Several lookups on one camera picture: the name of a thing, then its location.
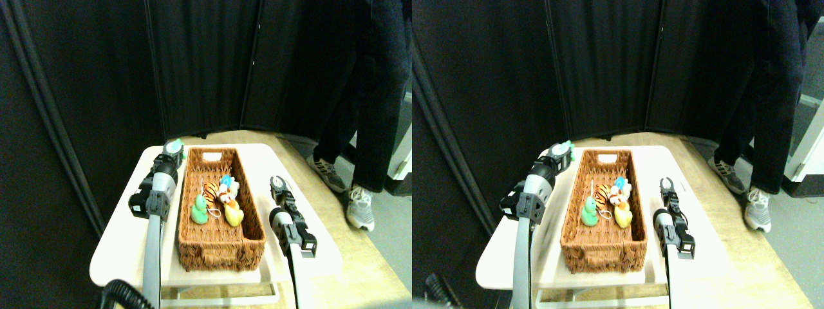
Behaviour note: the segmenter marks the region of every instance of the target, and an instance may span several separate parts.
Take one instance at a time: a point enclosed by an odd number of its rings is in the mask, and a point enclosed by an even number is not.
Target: wicker basket
[[[602,154],[617,155],[617,160],[614,163],[600,162],[598,156]],[[630,226],[620,228],[614,218],[605,219],[600,215],[598,224],[594,227],[583,225],[581,207],[590,195],[590,181],[594,180],[595,185],[612,186],[618,176],[624,176],[633,188],[627,201],[633,214]],[[606,210],[615,213],[612,204],[606,204]],[[632,152],[603,149],[584,151],[561,231],[561,250],[569,271],[573,274],[640,271],[647,254],[646,227]]]
[[[221,158],[218,161],[205,161],[205,152],[220,152]],[[241,225],[230,226],[226,222],[225,214],[220,218],[209,215],[206,224],[193,222],[190,218],[191,207],[194,198],[201,192],[201,179],[205,185],[209,182],[219,182],[226,174],[235,177],[235,181],[241,185],[236,197],[244,213]],[[180,264],[186,271],[257,269],[263,255],[266,236],[249,188],[249,181],[235,148],[189,149],[177,224]],[[219,201],[215,201],[215,204],[222,212],[222,204]]]

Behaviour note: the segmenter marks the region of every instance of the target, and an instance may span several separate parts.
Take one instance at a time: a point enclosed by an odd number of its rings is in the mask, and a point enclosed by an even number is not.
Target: plush tiger
[[[204,187],[204,199],[206,199],[206,206],[211,208],[214,205],[215,198],[218,197],[218,184],[210,182]]]
[[[597,204],[598,208],[604,210],[606,207],[606,201],[609,200],[610,197],[610,187],[609,185],[596,185],[595,186],[595,204]]]

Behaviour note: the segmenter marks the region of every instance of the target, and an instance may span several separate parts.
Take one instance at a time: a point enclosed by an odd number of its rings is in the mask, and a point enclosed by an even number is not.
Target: person
[[[753,68],[719,147],[707,163],[735,194],[747,193],[744,222],[772,228],[767,204],[778,194],[789,152],[795,106],[803,80],[804,46],[822,15],[822,0],[752,2]],[[737,177],[735,161],[755,138],[750,188]]]
[[[401,0],[355,0],[353,8],[355,64],[307,163],[334,192],[348,191],[349,224],[372,231],[372,196],[383,190],[411,74],[411,14]],[[356,130],[358,162],[347,189],[335,171],[335,159]]]

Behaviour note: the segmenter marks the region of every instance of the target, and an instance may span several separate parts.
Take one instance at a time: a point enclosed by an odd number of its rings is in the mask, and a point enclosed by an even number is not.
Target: small plush toy
[[[191,217],[192,221],[198,224],[205,224],[208,222],[208,216],[206,215],[206,199],[201,194],[198,194],[198,196],[194,198]]]
[[[615,209],[616,223],[620,228],[627,228],[632,222],[632,212],[630,205],[626,202],[621,202]]]
[[[630,199],[632,185],[624,177],[618,177],[615,185],[610,188],[609,201],[613,206],[626,202]]]
[[[595,186],[595,204],[598,206],[600,210],[606,210],[606,201],[610,199],[610,186],[609,185],[596,185]]]
[[[206,184],[204,188],[204,198],[206,199],[206,204],[210,208],[214,206],[214,200],[218,199],[218,184],[211,182]]]
[[[595,206],[595,199],[592,196],[587,197],[587,201],[581,209],[581,222],[588,227],[594,227],[598,224],[597,209]]]
[[[243,210],[241,210],[236,200],[232,199],[228,203],[225,203],[223,205],[223,213],[226,214],[226,222],[229,222],[229,225],[233,227],[241,225],[243,221]]]

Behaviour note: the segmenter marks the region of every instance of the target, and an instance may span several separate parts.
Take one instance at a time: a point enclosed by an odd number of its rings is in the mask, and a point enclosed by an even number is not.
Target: yellow rubber duck
[[[226,215],[226,222],[229,222],[229,225],[233,227],[241,225],[241,221],[243,221],[243,210],[241,210],[237,201],[232,199],[228,203],[223,204],[223,213]]]
[[[630,205],[626,202],[618,204],[615,209],[616,223],[620,228],[627,228],[632,222],[632,212]]]

